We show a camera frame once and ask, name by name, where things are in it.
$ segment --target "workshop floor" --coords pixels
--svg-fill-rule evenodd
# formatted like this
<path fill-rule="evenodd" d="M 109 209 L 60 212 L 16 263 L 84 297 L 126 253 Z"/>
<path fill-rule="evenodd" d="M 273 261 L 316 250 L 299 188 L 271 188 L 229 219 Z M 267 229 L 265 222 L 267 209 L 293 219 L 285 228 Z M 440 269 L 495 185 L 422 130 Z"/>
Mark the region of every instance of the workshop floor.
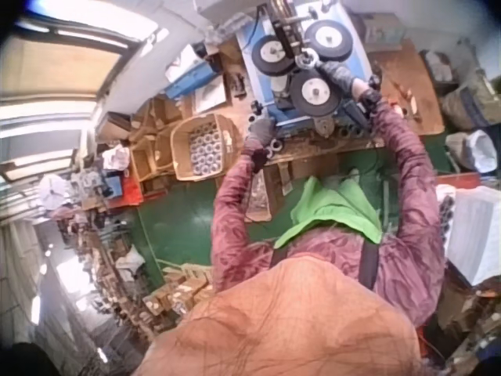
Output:
<path fill-rule="evenodd" d="M 445 135 L 430 136 L 425 146 L 439 174 L 450 172 L 444 151 Z M 396 173 L 395 163 L 385 149 L 362 150 L 339 154 L 340 172 L 356 167 L 362 176 L 360 186 L 375 209 L 382 206 L 382 177 Z M 294 190 L 286 196 L 283 208 L 271 222 L 249 224 L 251 240 L 278 237 L 291 227 L 290 210 L 299 200 L 304 180 L 294 181 Z M 398 220 L 395 182 L 390 184 L 390 222 Z M 182 184 L 173 187 L 167 196 L 147 201 L 132 209 L 132 239 L 146 260 L 146 270 L 153 287 L 163 284 L 162 263 L 191 262 L 210 265 L 211 221 L 216 194 L 214 181 Z"/>

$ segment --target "black wheel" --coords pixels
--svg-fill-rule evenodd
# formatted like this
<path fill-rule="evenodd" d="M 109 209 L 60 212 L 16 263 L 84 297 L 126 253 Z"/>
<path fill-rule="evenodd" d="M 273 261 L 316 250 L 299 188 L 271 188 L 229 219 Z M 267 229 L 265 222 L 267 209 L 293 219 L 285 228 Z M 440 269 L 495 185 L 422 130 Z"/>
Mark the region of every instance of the black wheel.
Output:
<path fill-rule="evenodd" d="M 252 49 L 252 62 L 261 73 L 272 77 L 283 76 L 295 66 L 294 59 L 286 56 L 275 35 L 259 39 Z"/>
<path fill-rule="evenodd" d="M 344 25 L 336 21 L 316 21 L 305 32 L 305 38 L 321 60 L 345 61 L 353 50 L 353 37 Z"/>
<path fill-rule="evenodd" d="M 341 103 L 341 93 L 316 70 L 303 70 L 292 77 L 290 98 L 301 112 L 314 118 L 332 114 Z"/>

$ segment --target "machine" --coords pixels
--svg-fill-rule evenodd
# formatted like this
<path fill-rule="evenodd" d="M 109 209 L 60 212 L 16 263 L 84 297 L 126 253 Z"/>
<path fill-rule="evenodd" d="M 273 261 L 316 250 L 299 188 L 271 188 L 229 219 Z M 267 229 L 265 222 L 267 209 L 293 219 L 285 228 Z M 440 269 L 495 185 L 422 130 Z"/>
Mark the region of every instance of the machine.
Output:
<path fill-rule="evenodd" d="M 328 138 L 336 125 L 367 128 L 363 111 L 315 69 L 318 60 L 339 61 L 371 79 L 348 14 L 338 0 L 296 2 L 268 0 L 237 35 L 256 97 L 250 121 L 274 117 L 280 138 L 312 128 Z"/>

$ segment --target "gray glove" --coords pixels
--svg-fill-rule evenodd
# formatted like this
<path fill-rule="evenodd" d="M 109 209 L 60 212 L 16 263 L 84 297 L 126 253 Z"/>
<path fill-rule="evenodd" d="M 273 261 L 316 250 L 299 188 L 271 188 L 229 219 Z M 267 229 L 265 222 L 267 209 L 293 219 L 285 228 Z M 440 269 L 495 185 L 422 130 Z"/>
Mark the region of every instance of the gray glove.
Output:
<path fill-rule="evenodd" d="M 355 76 L 344 64 L 337 61 L 328 61 L 326 63 L 319 61 L 315 65 L 315 68 L 324 78 L 331 80 L 336 86 L 341 88 L 345 96 L 351 98 L 351 87 L 353 86 Z"/>
<path fill-rule="evenodd" d="M 257 140 L 263 147 L 269 145 L 275 136 L 275 118 L 266 118 L 257 120 L 249 128 L 248 140 Z"/>

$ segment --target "person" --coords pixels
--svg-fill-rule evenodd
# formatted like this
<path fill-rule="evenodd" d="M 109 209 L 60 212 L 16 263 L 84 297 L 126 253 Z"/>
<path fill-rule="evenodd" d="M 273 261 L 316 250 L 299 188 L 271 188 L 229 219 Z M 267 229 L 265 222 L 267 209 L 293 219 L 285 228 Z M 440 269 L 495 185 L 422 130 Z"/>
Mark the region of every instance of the person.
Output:
<path fill-rule="evenodd" d="M 320 196 L 303 193 L 293 213 L 299 226 L 294 233 L 280 242 L 250 243 L 244 197 L 266 162 L 263 148 L 274 132 L 270 120 L 254 123 L 214 203 L 217 294 L 161 334 L 136 375 L 430 373 L 420 362 L 415 330 L 435 309 L 445 267 L 430 159 L 379 92 L 339 63 L 317 69 L 363 104 L 395 154 L 396 236 L 378 233 L 372 219 L 363 221 L 372 214 L 355 210 L 362 200 L 354 204 L 314 181 Z M 308 211 L 310 204 L 315 212 Z M 333 208 L 344 213 L 340 222 L 331 219 Z"/>

